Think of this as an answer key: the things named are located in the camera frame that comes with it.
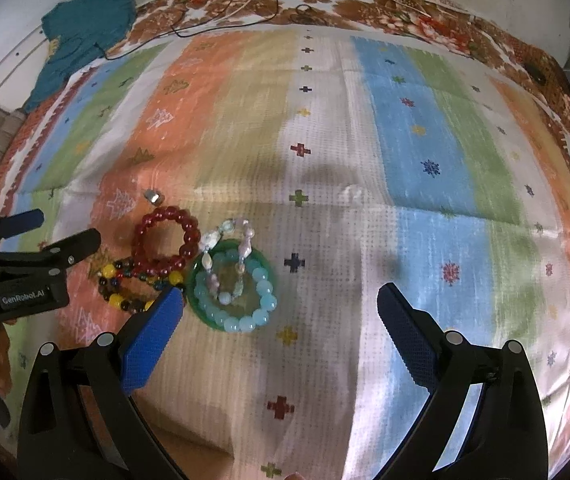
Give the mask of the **green jade bangle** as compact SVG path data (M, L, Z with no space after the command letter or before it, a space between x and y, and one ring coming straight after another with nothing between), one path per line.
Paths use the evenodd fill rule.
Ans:
M268 259L254 249L239 260L238 240L222 240L199 256L186 278L189 304L200 320L228 334L249 334L270 322L279 300Z

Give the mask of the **teal garment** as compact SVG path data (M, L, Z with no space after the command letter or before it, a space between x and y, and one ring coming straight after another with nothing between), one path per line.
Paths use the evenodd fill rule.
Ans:
M30 96L23 105L33 112L68 79L119 44L136 18L135 0L69 0L42 18L50 51Z

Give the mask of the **striped colourful bed cover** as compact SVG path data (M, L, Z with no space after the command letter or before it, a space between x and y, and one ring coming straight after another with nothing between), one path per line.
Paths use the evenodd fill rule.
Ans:
M300 27L167 40L93 63L30 114L0 164L0 214L87 228L102 247L70 304L12 326L9 409L35 352L125 320L97 274L124 257L148 190L200 230L255 229L277 305L229 334L186 312L137 400L231 462L217 479L369 479L426 400L376 311L395 283L473 344L524 344L549 464L570 459L570 121L498 70L405 38Z

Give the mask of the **brown floral bedsheet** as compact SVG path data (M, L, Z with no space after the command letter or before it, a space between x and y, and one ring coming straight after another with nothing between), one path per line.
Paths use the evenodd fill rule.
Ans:
M378 30L436 44L509 78L570 124L570 83L558 62L450 0L151 0L137 7L128 36L109 51L209 20Z

